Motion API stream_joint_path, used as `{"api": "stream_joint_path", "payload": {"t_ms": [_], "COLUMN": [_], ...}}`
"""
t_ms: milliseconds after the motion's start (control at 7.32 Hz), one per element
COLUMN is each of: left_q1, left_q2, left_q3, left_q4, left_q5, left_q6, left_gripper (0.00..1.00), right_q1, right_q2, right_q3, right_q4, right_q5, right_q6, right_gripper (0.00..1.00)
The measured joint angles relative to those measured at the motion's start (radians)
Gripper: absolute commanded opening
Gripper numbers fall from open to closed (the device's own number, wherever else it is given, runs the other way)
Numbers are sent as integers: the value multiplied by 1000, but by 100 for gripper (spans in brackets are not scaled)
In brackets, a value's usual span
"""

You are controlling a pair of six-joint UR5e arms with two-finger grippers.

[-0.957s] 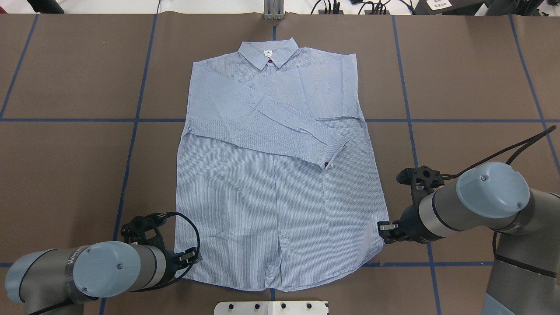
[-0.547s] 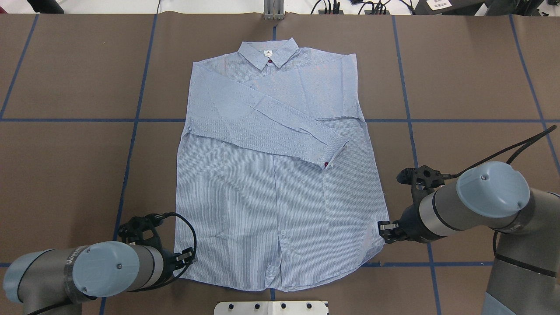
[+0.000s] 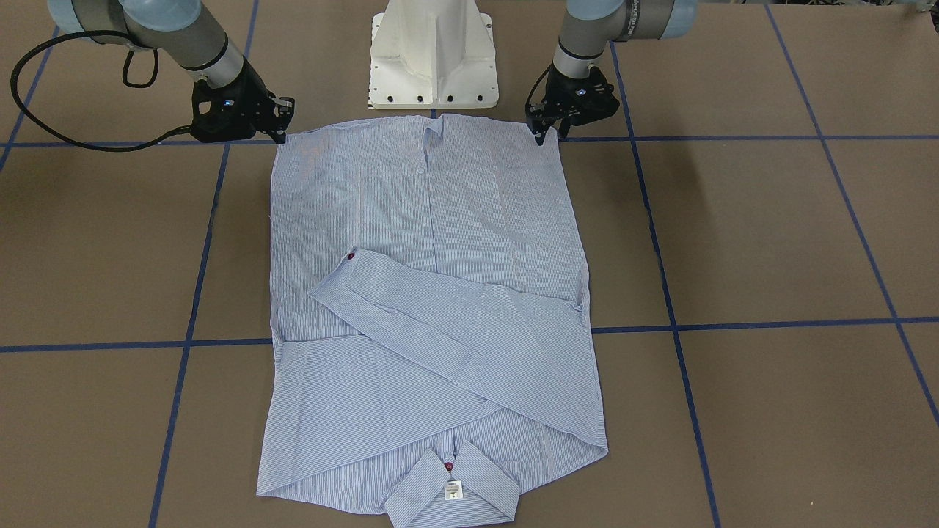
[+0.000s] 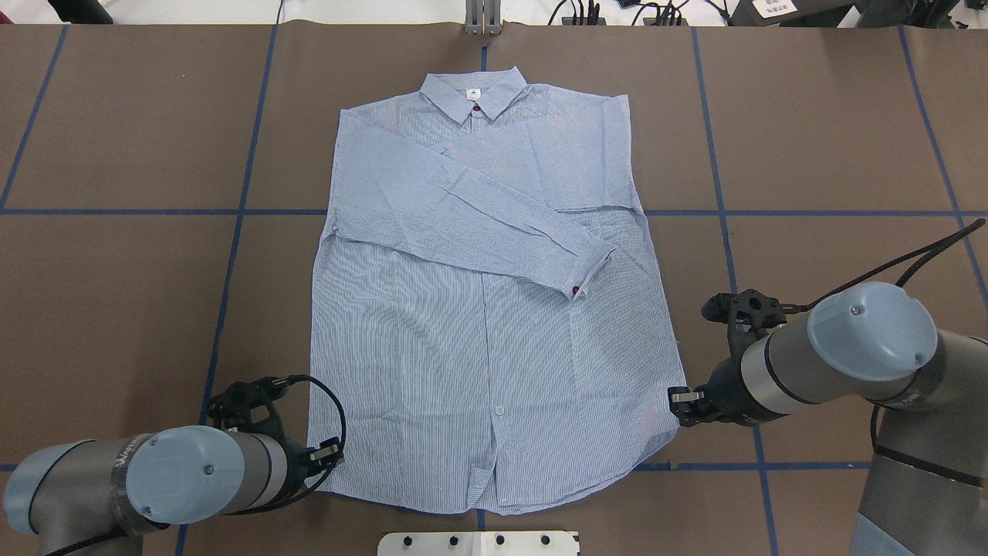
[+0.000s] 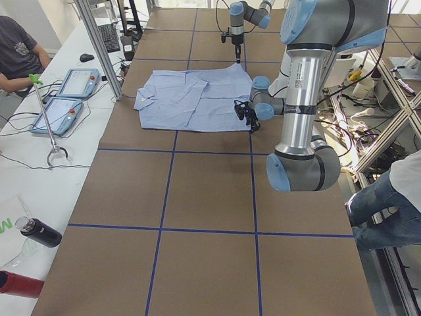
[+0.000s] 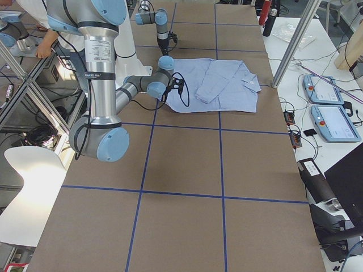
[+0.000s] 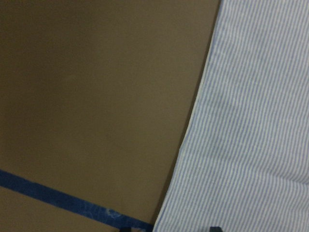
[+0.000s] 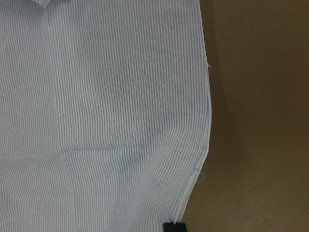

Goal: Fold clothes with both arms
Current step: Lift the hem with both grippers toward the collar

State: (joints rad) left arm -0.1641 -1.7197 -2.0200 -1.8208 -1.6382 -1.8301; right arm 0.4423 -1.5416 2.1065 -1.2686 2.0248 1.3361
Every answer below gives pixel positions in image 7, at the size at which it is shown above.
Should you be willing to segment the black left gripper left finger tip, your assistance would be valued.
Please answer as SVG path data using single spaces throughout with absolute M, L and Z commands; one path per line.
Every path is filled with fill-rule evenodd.
M 122 232 L 132 232 L 131 227 L 122 228 Z

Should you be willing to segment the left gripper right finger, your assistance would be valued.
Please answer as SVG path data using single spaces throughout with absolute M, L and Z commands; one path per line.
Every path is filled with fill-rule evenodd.
M 212 226 L 210 227 L 209 232 L 221 232 L 221 227 Z

